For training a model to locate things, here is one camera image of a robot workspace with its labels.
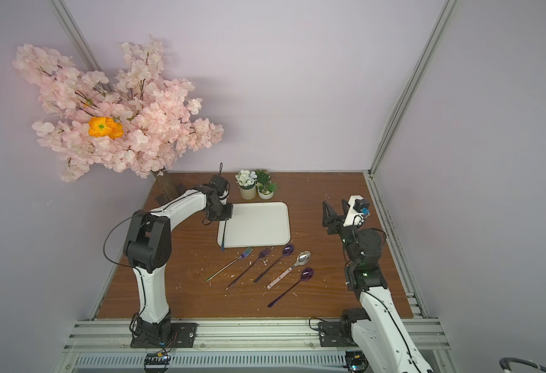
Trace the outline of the blue handled fork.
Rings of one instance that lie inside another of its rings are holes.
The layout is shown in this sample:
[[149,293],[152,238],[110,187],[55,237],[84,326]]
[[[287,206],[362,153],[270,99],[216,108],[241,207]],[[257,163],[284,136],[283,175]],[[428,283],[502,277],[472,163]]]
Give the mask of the blue handled fork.
[[226,247],[225,247],[226,226],[227,226],[227,221],[224,222],[223,230],[222,230],[222,239],[221,239],[221,245],[220,245],[220,248],[221,248],[222,252],[226,249]]

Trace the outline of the silver spoon pink handle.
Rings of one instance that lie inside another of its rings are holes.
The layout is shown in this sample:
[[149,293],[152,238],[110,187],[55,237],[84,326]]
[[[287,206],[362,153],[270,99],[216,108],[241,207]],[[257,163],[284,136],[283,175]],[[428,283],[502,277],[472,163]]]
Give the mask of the silver spoon pink handle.
[[310,251],[302,251],[296,258],[296,262],[284,270],[277,278],[275,278],[270,284],[268,284],[267,289],[272,289],[276,284],[279,283],[285,276],[290,274],[297,267],[301,267],[309,263],[312,253]]

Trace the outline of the green handled fork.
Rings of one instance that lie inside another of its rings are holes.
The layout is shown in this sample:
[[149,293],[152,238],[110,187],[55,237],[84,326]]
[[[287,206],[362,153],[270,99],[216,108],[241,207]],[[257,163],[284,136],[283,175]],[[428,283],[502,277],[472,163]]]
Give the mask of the green handled fork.
[[205,282],[210,282],[212,281],[212,279],[214,279],[216,276],[218,276],[219,274],[221,274],[222,272],[224,272],[227,268],[231,267],[232,265],[234,265],[236,262],[238,262],[239,260],[244,260],[246,259],[248,256],[251,255],[251,253],[253,252],[253,248],[250,246],[248,247],[245,251],[243,251],[237,258],[235,258],[234,260],[232,260],[231,262],[229,262],[229,264],[225,265],[224,267],[222,267],[221,269],[219,269],[217,272],[215,272],[213,275],[209,276],[208,278],[206,278]]

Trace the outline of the purple spoon dark handle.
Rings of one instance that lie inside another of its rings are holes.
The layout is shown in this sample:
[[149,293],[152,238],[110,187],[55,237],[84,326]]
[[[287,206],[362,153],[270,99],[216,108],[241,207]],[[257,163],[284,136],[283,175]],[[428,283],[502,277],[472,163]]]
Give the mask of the purple spoon dark handle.
[[255,279],[254,279],[254,284],[258,283],[274,266],[276,266],[279,261],[281,261],[282,259],[292,255],[294,252],[294,245],[293,244],[288,244],[287,246],[285,246],[282,250],[282,253],[280,255],[280,257],[278,259],[276,259],[263,273],[261,273],[259,276],[257,276]]

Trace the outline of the purple plastic spoon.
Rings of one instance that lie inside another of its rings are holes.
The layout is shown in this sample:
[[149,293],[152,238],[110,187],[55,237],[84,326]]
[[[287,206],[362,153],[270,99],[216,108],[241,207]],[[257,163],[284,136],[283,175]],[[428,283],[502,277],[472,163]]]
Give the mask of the purple plastic spoon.
[[303,283],[303,282],[306,282],[306,281],[309,281],[314,275],[314,270],[313,268],[311,267],[307,267],[300,275],[300,278],[299,280],[293,284],[291,287],[289,287],[287,290],[285,290],[281,295],[279,295],[277,298],[275,298],[274,300],[272,300],[269,304],[268,304],[268,308],[272,308],[273,306],[275,306],[286,294],[288,294],[291,290],[293,290],[297,285]]

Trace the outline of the purple fork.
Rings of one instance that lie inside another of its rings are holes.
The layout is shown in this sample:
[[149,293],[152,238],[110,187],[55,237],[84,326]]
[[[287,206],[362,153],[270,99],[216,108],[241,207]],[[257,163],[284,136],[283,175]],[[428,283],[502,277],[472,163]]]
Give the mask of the purple fork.
[[270,246],[266,249],[263,249],[259,255],[257,256],[257,258],[249,265],[249,267],[247,267],[241,274],[239,274],[234,280],[231,281],[231,283],[228,284],[228,286],[226,287],[226,290],[229,290],[231,289],[232,287],[234,287],[234,285],[249,271],[251,270],[252,267],[254,267],[255,264],[257,264],[259,261],[265,259],[272,251],[273,251],[274,247],[273,246]]

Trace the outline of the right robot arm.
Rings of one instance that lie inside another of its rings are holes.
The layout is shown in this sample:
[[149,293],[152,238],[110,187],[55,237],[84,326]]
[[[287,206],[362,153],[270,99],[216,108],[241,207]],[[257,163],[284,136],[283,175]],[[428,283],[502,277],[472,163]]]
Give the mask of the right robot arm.
[[341,205],[339,215],[327,201],[322,203],[322,226],[341,240],[346,284],[361,305],[343,312],[341,338],[358,347],[373,372],[433,372],[407,332],[380,267],[386,233],[363,227],[370,203],[352,195]]

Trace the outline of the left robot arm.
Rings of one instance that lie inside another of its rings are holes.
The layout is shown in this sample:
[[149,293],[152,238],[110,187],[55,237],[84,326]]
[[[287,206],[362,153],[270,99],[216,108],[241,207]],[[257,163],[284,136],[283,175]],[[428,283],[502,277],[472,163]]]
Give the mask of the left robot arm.
[[164,194],[158,208],[136,211],[124,219],[130,224],[123,245],[126,267],[133,270],[139,289],[139,312],[130,323],[132,348],[164,348],[173,342],[171,308],[167,303],[165,268],[172,255],[171,232],[197,212],[206,214],[207,222],[231,219],[234,206],[227,202],[230,183],[221,174],[208,183]]

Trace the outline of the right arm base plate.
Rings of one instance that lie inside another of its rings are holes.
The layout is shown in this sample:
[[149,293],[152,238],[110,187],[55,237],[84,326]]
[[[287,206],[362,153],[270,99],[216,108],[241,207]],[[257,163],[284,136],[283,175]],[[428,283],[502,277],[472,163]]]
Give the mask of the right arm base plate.
[[355,348],[357,343],[349,336],[342,323],[319,321],[316,326],[323,348]]

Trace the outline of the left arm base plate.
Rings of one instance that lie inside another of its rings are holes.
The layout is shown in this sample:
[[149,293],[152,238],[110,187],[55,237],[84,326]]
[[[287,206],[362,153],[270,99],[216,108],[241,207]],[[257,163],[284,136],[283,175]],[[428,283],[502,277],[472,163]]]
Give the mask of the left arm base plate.
[[197,323],[141,323],[133,328],[131,348],[193,348]]

